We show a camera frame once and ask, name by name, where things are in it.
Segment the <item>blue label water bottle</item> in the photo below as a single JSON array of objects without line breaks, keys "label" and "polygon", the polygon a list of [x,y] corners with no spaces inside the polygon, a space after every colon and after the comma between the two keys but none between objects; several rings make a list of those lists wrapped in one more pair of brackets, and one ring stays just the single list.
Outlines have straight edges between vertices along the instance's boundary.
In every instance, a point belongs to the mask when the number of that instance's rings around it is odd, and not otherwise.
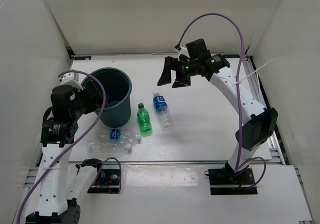
[{"label": "blue label water bottle", "polygon": [[156,116],[161,125],[162,130],[168,130],[173,126],[172,116],[170,114],[167,102],[163,95],[159,92],[153,92],[153,105]]}]

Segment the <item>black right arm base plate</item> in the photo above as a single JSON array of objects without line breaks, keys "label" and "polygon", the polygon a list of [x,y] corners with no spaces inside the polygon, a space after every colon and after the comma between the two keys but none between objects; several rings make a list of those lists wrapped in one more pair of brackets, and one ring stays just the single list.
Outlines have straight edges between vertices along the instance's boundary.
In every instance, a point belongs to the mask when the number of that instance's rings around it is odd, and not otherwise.
[{"label": "black right arm base plate", "polygon": [[208,169],[204,175],[209,178],[211,195],[256,195],[256,187],[251,187],[255,183],[251,168],[244,171],[238,177],[231,177],[225,168]]}]

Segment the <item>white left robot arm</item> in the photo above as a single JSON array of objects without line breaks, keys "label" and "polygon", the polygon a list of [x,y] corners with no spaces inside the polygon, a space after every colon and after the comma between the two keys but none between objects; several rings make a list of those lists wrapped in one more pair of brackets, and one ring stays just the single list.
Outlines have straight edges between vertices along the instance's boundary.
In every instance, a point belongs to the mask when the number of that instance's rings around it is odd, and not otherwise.
[{"label": "white left robot arm", "polygon": [[107,97],[103,85],[95,78],[87,87],[77,81],[68,81],[51,93],[51,107],[43,116],[42,169],[43,174],[34,184],[40,187],[35,211],[26,223],[78,223],[80,202],[90,183],[103,182],[105,172],[99,167],[83,165],[71,185],[67,184],[69,157],[78,140],[78,120],[84,114],[102,109]]}]

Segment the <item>green plastic soda bottle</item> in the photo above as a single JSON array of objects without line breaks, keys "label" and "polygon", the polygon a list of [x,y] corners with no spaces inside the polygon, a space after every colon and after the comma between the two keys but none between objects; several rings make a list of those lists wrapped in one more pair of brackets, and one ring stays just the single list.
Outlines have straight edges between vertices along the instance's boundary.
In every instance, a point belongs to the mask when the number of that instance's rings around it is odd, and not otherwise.
[{"label": "green plastic soda bottle", "polygon": [[144,107],[143,103],[138,104],[137,120],[141,135],[149,135],[152,132],[152,125],[150,121],[150,114]]}]

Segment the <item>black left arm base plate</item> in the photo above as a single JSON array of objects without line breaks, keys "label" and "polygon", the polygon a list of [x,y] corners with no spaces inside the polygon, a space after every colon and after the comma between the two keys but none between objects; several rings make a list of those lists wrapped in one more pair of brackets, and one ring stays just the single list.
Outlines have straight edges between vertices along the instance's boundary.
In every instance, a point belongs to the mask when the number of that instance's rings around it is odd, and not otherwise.
[{"label": "black left arm base plate", "polygon": [[87,193],[90,194],[120,194],[121,171],[118,166],[106,165],[95,184],[90,187]]}]

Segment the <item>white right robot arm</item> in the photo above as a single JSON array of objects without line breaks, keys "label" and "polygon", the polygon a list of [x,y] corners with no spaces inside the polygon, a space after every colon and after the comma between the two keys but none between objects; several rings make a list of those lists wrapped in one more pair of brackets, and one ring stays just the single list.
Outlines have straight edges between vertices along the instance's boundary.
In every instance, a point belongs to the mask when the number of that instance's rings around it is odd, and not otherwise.
[{"label": "white right robot arm", "polygon": [[238,114],[237,145],[223,168],[226,181],[235,184],[242,179],[257,149],[273,134],[278,113],[275,108],[265,107],[243,87],[225,56],[212,55],[204,39],[188,43],[176,58],[166,57],[157,85],[187,87],[193,76],[202,76],[218,88]]}]

